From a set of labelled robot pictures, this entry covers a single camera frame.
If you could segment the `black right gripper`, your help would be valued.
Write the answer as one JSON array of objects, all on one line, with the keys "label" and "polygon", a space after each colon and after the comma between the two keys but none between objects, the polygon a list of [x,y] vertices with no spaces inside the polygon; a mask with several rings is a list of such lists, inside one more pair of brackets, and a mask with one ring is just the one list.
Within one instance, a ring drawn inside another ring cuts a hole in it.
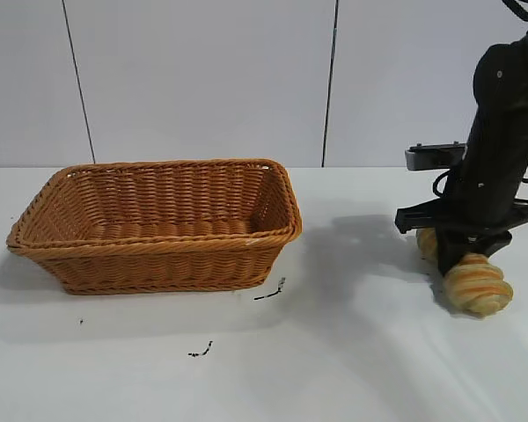
[{"label": "black right gripper", "polygon": [[[478,111],[467,142],[417,144],[405,155],[410,171],[440,170],[445,186],[431,201],[398,209],[395,225],[402,233],[437,228],[437,268],[443,276],[468,252],[491,257],[509,246],[506,230],[528,222],[528,200],[517,198],[528,167],[528,107],[491,115]],[[467,241],[464,234],[494,235]]]}]

